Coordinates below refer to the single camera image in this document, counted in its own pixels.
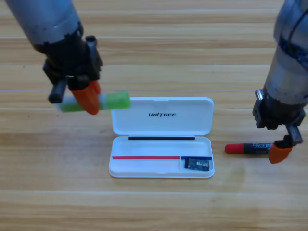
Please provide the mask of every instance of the black marker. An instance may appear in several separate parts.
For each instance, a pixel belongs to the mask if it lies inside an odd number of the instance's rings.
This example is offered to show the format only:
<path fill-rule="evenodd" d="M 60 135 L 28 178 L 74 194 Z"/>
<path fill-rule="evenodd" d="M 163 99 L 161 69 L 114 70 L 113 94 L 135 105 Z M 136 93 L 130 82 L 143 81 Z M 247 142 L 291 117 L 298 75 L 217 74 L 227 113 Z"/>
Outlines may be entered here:
<path fill-rule="evenodd" d="M 232 143 L 226 145 L 229 154 L 268 154 L 272 143 Z"/>

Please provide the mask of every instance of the wooden table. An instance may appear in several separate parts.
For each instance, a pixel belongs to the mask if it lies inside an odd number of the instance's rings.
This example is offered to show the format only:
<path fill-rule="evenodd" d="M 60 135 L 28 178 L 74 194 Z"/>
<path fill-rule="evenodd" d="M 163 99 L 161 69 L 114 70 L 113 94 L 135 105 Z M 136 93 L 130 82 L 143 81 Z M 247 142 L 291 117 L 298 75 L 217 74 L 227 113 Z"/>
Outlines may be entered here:
<path fill-rule="evenodd" d="M 110 112 L 59 114 L 36 53 L 0 2 L 0 230 L 306 231 L 308 121 L 284 162 L 227 155 L 232 142 L 270 142 L 254 89 L 275 51 L 283 0 L 75 0 L 99 39 L 104 90 L 206 96 L 215 102 L 216 172 L 205 180 L 116 179 L 108 173 Z"/>

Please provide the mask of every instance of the white case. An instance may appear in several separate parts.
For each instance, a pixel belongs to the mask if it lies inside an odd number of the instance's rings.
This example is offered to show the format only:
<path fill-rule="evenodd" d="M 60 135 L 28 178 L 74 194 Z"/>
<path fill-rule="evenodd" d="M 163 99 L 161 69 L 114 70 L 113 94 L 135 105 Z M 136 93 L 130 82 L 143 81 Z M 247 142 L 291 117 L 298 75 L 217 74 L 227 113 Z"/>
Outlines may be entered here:
<path fill-rule="evenodd" d="M 214 102 L 207 97 L 131 98 L 129 109 L 112 110 L 114 139 L 109 173 L 114 177 L 209 178 L 214 172 L 211 131 Z M 114 159 L 119 156 L 208 157 L 209 171 L 184 168 L 180 159 Z"/>

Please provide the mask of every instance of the green cap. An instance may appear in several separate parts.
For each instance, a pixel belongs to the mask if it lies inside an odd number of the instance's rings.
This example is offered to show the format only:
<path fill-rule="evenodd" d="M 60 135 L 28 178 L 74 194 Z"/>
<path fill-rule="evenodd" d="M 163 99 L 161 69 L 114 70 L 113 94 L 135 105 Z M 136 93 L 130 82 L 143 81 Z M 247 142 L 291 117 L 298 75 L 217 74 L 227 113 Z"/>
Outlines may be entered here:
<path fill-rule="evenodd" d="M 105 94 L 105 103 L 108 110 L 125 109 L 130 107 L 130 97 L 127 92 Z"/>

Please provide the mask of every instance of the red line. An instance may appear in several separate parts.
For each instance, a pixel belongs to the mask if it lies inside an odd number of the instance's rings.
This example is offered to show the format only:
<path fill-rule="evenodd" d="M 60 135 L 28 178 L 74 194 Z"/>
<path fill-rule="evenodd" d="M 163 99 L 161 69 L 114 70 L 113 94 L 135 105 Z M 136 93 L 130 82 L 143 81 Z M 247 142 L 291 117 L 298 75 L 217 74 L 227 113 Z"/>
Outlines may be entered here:
<path fill-rule="evenodd" d="M 115 159 L 115 160 L 125 160 L 125 159 L 129 159 L 129 160 L 131 160 L 131 159 L 136 159 L 136 160 L 138 160 L 138 159 L 142 159 L 142 160 L 144 160 L 144 159 L 179 160 L 180 159 L 179 156 L 141 156 L 141 155 L 140 156 L 133 156 L 133 155 L 131 155 L 131 156 L 113 156 L 112 158 Z"/>

